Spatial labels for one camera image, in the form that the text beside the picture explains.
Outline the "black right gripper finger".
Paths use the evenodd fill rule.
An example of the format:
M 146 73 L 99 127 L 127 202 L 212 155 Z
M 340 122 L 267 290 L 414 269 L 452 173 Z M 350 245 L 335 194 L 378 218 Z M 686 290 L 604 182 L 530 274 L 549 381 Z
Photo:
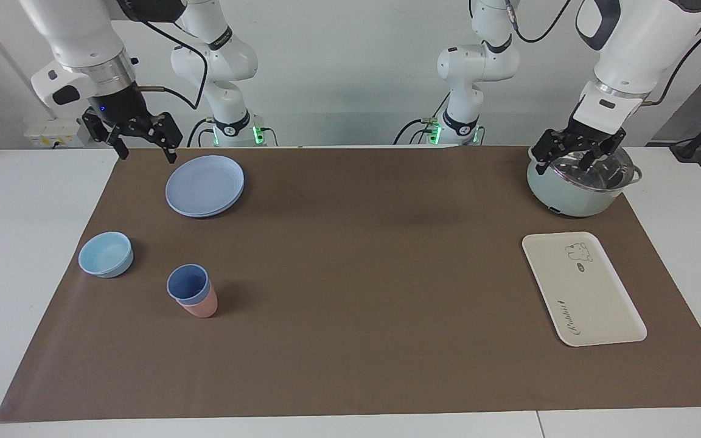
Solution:
M 111 146 L 122 161 L 128 158 L 129 150 L 125 146 L 125 142 L 120 138 L 120 126 L 118 124 L 114 124 L 112 128 L 109 128 L 92 109 L 86 109 L 83 112 L 82 123 L 94 142 L 103 142 Z
M 159 147 L 168 163 L 174 164 L 177 161 L 177 149 L 183 141 L 183 134 L 172 115 L 168 112 L 162 112 L 148 120 L 145 140 Z

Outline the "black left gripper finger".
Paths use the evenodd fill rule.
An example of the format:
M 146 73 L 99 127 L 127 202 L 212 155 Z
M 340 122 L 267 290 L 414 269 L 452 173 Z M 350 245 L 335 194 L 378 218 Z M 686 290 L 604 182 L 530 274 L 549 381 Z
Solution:
M 531 158 L 535 162 L 535 171 L 542 176 L 557 158 L 567 155 L 574 144 L 574 134 L 567 130 L 557 131 L 548 128 L 540 139 L 531 147 Z
M 593 167 L 595 165 L 595 162 L 597 160 L 602 160 L 604 157 L 609 157 L 611 156 L 616 150 L 618 149 L 618 146 L 595 146 L 590 148 L 589 150 L 585 150 L 581 152 L 581 160 L 579 160 L 579 169 L 581 171 L 587 172 L 590 167 Z

